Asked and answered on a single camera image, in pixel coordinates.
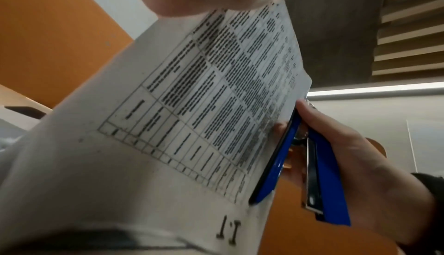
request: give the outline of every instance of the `light fixture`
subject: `light fixture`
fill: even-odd
[[[388,92],[430,90],[430,89],[444,89],[444,81],[378,86],[378,87],[350,88],[350,89],[339,89],[339,90],[312,91],[307,94],[307,97],[310,98],[318,96],[332,96],[332,95],[346,95],[346,94],[388,93]]]

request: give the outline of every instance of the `orange panel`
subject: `orange panel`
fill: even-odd
[[[299,188],[284,179],[277,186],[259,255],[397,254],[396,245],[382,236],[317,222],[301,208]]]
[[[93,0],[0,0],[0,84],[48,107],[131,42]]]

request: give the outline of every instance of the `blue stapler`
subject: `blue stapler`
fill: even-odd
[[[303,208],[314,212],[319,221],[350,226],[339,167],[332,147],[321,134],[304,124],[296,109],[249,199],[249,204],[261,202],[274,190],[290,146],[301,144],[307,147]]]

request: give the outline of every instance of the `black sleeve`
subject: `black sleeve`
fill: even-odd
[[[426,174],[413,174],[424,186],[429,189],[436,199],[437,209],[433,222],[422,238],[414,245],[406,246],[398,244],[406,255],[435,254],[436,251],[444,251],[444,179]]]

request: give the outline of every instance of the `table grid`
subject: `table grid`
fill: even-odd
[[[237,203],[294,88],[297,41],[283,5],[226,15],[208,14],[99,132]]]

